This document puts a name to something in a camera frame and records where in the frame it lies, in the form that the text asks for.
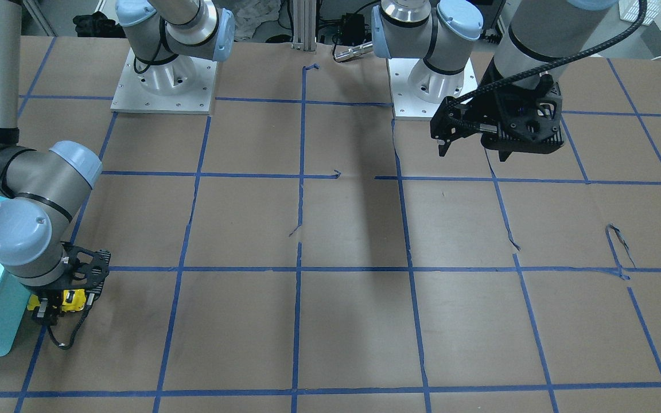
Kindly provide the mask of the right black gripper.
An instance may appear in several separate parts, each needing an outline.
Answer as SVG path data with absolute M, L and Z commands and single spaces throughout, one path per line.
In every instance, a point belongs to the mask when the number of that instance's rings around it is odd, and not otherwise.
M 64 257 L 56 269 L 58 278 L 45 286 L 32 287 L 32 293 L 39 296 L 33 298 L 33 321 L 40 326 L 56 326 L 59 317 L 59 304 L 44 298 L 47 293 L 83 289 L 86 295 L 91 294 L 98 299 L 110 273 L 110 251 L 90 251 L 68 241 L 63 241 L 62 246 Z

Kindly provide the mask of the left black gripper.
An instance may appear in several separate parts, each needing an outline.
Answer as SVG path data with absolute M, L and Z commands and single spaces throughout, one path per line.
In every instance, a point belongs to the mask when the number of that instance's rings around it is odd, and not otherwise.
M 504 162 L 512 153 L 551 154 L 564 145 L 562 94 L 558 82 L 541 77 L 534 89 L 506 85 L 481 96 L 485 120 L 496 126 L 481 136 L 482 146 L 499 153 Z M 438 155 L 445 157 L 457 139 L 483 132 L 480 118 L 467 116 L 472 103 L 446 96 L 430 120 L 430 137 L 438 142 Z

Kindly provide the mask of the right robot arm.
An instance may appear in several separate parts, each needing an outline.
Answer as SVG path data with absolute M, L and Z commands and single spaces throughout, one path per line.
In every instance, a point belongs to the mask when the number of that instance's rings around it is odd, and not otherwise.
M 132 68 L 148 81 L 172 68 L 191 81 L 190 58 L 223 62 L 232 50 L 235 16 L 212 1 L 118 1 L 115 13 Z M 107 251 L 60 240 L 103 165 L 73 141 L 47 151 L 19 145 L 21 15 L 21 1 L 0 1 L 0 264 L 38 297 L 34 321 L 53 326 L 66 291 L 84 289 L 88 313 L 108 275 Z

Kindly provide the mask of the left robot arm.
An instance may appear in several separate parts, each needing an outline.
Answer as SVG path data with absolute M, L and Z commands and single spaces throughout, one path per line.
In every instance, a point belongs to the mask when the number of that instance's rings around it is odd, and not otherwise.
M 372 43 L 383 59 L 415 59 L 417 96 L 436 106 L 430 137 L 446 156 L 457 139 L 480 134 L 484 148 L 506 161 L 512 153 L 551 154 L 562 148 L 562 92 L 567 65 L 619 44 L 648 12 L 619 34 L 586 48 L 614 1 L 522 1 L 474 91 L 456 92 L 484 18 L 468 1 L 382 1 L 372 11 Z

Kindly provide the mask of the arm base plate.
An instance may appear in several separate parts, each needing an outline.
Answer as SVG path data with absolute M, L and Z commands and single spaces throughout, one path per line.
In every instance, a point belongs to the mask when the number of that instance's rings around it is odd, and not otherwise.
M 212 60 L 178 56 L 143 70 L 130 50 L 110 109 L 131 114 L 209 115 L 218 67 Z
M 396 120 L 428 121 L 443 98 L 457 98 L 477 88 L 470 59 L 454 75 L 435 73 L 421 59 L 390 59 L 387 65 Z

